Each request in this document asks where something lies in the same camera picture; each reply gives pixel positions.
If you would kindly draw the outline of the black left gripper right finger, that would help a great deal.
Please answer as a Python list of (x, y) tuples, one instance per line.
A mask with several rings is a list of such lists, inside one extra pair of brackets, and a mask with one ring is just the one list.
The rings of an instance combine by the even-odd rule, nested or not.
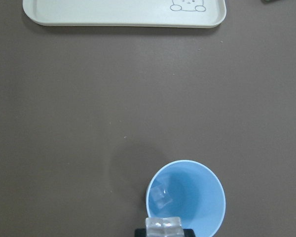
[(184, 237), (195, 237), (195, 232), (193, 229), (183, 229)]

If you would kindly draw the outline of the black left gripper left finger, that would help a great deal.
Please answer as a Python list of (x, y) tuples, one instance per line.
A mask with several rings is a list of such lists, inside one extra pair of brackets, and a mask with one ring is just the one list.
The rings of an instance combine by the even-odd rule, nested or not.
[(147, 232), (145, 228), (135, 229), (134, 237), (146, 237)]

